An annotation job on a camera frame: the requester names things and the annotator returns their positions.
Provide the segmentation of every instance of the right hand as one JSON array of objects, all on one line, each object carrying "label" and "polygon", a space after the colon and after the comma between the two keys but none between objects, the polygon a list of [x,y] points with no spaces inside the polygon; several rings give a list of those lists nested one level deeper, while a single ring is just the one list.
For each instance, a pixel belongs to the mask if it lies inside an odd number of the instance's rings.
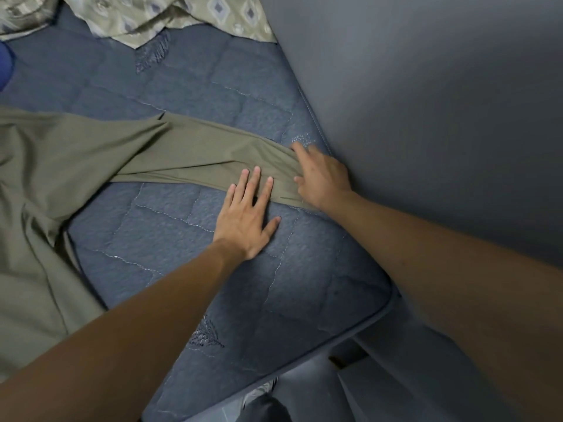
[{"label": "right hand", "polygon": [[295,176],[293,180],[299,185],[299,195],[307,203],[327,212],[331,204],[352,192],[344,164],[324,155],[314,145],[305,149],[300,142],[293,142],[291,148],[303,169],[303,177]]}]

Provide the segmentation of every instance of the left hand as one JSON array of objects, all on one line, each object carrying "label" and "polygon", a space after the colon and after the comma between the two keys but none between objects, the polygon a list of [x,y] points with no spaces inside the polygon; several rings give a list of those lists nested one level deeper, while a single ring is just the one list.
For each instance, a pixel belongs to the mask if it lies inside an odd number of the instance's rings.
[{"label": "left hand", "polygon": [[260,181],[260,168],[254,168],[250,180],[249,174],[248,169],[244,169],[239,183],[229,187],[213,235],[214,242],[224,240],[240,250],[245,261],[254,258],[268,244],[282,219],[278,216],[262,229],[274,179],[268,178],[258,201],[252,205]]}]

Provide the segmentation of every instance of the blue mattress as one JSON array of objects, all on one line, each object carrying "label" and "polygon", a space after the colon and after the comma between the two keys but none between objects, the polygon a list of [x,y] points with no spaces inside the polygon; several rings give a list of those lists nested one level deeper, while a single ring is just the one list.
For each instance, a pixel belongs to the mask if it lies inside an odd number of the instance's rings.
[{"label": "blue mattress", "polygon": [[[53,26],[10,42],[15,74],[0,102],[102,120],[167,110],[328,151],[277,45],[207,25],[166,32],[165,59],[137,74],[134,50],[93,38],[64,7]],[[105,186],[69,226],[103,302],[111,308],[197,255],[212,240],[223,196],[192,184]],[[278,232],[222,288],[145,421],[183,421],[221,405],[389,307],[388,277],[340,226],[272,203],[268,217],[276,215],[283,219]]]}]

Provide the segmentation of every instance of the gray wall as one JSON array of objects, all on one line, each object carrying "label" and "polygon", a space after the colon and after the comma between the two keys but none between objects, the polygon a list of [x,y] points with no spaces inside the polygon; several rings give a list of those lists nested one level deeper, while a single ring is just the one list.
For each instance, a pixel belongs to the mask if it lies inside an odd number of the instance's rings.
[{"label": "gray wall", "polygon": [[563,0],[262,0],[369,198],[563,266]]}]

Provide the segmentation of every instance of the pant leg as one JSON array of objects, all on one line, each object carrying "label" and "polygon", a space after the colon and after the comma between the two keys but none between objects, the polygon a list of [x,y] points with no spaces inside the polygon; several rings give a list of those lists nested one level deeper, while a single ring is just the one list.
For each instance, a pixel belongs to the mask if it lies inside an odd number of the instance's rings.
[{"label": "pant leg", "polygon": [[264,394],[247,404],[236,422],[292,422],[285,406],[270,394]]}]

